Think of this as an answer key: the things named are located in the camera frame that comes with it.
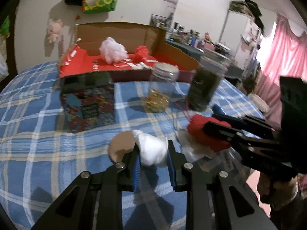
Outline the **person's right hand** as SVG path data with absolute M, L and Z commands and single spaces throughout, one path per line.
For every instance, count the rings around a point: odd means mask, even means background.
M 299 192 L 298 176 L 281 183 L 271 181 L 265 174 L 260 173 L 257 192 L 262 203 L 269 204 L 274 210 L 280 210 L 292 202 Z

